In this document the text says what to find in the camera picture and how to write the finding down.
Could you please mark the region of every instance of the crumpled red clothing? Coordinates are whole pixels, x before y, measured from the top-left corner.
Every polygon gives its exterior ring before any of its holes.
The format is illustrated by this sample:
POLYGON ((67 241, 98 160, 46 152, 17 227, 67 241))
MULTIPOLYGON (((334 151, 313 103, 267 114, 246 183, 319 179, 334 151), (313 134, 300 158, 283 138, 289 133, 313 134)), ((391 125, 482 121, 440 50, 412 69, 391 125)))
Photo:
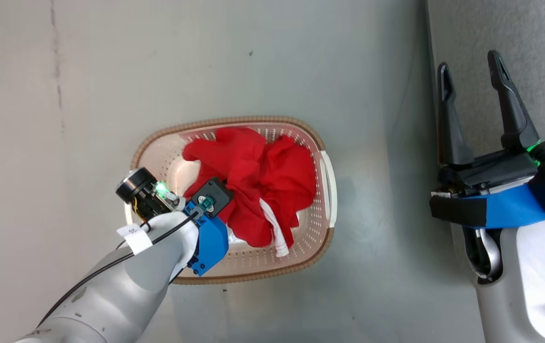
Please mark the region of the crumpled red clothing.
POLYGON ((260 208, 260 198, 271 207, 288 247, 294 243, 296 212, 312 204, 316 187, 313 160, 304 146, 281 136, 273 143, 248 128, 220 128, 216 141, 196 139, 183 150, 187 161, 201 161, 198 178, 184 194, 191 197, 214 176, 227 182, 234 199, 220 219, 236 237, 252 247, 267 247, 271 226, 260 208))

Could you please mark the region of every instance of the gray fabric surface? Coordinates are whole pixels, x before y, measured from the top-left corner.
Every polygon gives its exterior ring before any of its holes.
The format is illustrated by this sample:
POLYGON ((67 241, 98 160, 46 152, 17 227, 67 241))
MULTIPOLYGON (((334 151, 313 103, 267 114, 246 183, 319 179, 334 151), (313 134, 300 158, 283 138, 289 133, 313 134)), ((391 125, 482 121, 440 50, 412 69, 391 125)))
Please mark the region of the gray fabric surface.
POLYGON ((458 115, 474 152, 501 148, 501 111, 486 62, 493 49, 545 140, 545 1, 430 0, 428 10, 432 61, 450 67, 458 115))

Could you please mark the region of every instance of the gray floor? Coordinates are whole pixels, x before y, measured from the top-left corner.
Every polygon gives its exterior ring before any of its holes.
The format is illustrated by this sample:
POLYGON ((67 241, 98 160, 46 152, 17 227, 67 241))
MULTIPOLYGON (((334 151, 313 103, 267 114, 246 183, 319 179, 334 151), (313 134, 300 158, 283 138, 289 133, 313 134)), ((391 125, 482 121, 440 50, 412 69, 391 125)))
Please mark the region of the gray floor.
POLYGON ((483 342, 429 217, 425 28, 416 0, 0 1, 0 341, 118 243, 114 187, 144 137, 277 114, 327 145, 329 252, 279 278, 172 286, 141 342, 483 342))

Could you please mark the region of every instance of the brown braided rim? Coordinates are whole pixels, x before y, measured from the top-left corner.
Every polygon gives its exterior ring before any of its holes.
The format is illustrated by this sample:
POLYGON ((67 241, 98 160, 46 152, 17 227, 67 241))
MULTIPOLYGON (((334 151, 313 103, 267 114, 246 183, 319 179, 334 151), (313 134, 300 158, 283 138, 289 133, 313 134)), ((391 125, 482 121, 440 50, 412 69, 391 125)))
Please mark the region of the brown braided rim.
MULTIPOLYGON (((250 117, 234 117, 234 118, 224 118, 224 119, 213 119, 213 120, 203 120, 197 121, 195 123, 182 124, 177 126, 171 126, 163 130, 159 130, 151 134, 146 138, 143 143, 137 148, 135 156, 133 156, 133 161, 131 161, 131 169, 136 169, 141 160, 143 152, 148 148, 150 144, 154 141, 169 134, 176 134, 183 131, 197 130, 202 128, 207 128, 210 126, 225 126, 233 124, 255 124, 255 123, 283 123, 291 124, 305 130, 309 133, 317 144, 319 150, 325 150, 325 144, 321 140, 321 137, 313 130, 309 125, 304 123, 301 120, 294 119, 291 117, 277 117, 277 116, 250 116, 250 117)), ((217 276, 217 277, 202 277, 202 278, 185 278, 177 277, 173 283, 174 284, 224 284, 224 283, 233 283, 233 282, 248 282, 251 280, 258 280, 264 278, 270 278, 273 276, 289 274, 303 269, 307 269, 311 265, 314 265, 317 261, 321 259, 323 254, 327 251, 327 248, 330 247, 332 243, 332 237, 334 236, 334 228, 328 228, 327 233, 325 233, 325 241, 317 251, 317 253, 311 258, 307 259, 302 263, 297 263, 294 265, 289 265, 288 267, 273 269, 272 271, 258 272, 258 273, 249 273, 236 276, 217 276)))

